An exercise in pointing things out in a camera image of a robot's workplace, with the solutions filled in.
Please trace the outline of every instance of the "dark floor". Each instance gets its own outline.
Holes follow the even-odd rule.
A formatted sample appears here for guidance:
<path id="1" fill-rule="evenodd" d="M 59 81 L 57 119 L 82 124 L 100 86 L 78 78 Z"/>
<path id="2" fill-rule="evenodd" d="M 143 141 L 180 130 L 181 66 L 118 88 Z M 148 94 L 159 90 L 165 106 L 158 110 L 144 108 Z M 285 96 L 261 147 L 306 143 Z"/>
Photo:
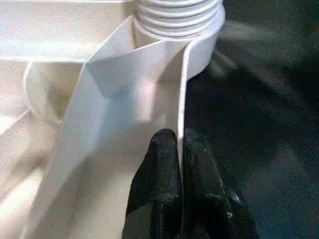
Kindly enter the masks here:
<path id="1" fill-rule="evenodd" d="M 293 94 L 243 67 L 221 78 L 208 67 L 188 82 L 185 127 L 208 136 L 215 157 L 237 180 L 262 239 L 318 239 L 318 91 L 309 79 L 300 87 L 293 80 L 297 73 L 283 72 Z"/>

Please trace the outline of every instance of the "white ribbed pipe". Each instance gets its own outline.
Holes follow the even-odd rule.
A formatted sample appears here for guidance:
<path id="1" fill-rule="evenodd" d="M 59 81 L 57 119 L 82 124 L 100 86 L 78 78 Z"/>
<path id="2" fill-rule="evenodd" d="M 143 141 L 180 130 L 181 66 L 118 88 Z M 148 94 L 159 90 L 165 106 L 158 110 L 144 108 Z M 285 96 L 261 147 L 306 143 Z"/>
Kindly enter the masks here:
<path id="1" fill-rule="evenodd" d="M 222 0 L 137 0 L 136 18 L 153 34 L 188 38 L 221 26 L 223 11 Z"/>

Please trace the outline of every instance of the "white container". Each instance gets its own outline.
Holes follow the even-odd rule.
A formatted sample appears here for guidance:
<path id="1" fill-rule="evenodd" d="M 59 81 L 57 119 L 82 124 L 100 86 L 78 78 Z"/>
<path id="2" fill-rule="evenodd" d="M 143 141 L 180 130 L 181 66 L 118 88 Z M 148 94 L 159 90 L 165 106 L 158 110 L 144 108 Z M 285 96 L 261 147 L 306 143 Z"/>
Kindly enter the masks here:
<path id="1" fill-rule="evenodd" d="M 29 62 L 23 80 L 25 100 L 39 119 L 60 126 L 83 63 Z"/>
<path id="2" fill-rule="evenodd" d="M 207 66 L 224 17 L 169 39 L 130 16 L 104 41 L 82 67 L 21 238 L 121 238 L 151 136 L 175 130 L 182 159 L 186 82 Z"/>

